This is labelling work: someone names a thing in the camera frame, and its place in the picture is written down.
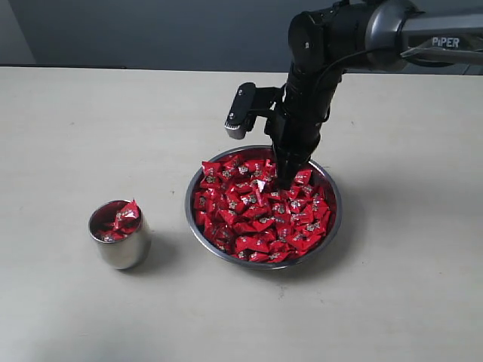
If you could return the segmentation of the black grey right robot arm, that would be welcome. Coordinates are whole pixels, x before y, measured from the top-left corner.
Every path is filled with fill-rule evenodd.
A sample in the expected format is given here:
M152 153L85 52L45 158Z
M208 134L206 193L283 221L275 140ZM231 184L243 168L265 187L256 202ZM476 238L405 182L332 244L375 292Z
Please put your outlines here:
M289 189L320 142L331 101L351 69L395 72L482 64L482 9L424 12L410 1L348 1L295 16L288 29L291 66L275 91L266 125L278 186Z

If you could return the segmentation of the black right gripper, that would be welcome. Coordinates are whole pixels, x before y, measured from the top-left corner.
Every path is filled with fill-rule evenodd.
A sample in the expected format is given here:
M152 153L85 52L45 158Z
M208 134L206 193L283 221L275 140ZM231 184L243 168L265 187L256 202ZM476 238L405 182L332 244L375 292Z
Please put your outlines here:
M343 69L326 66L307 73L291 64L283 94L275 105L275 117L267 121L277 162L277 184L289 190L320 142L321 125L330 115L331 102L342 80Z

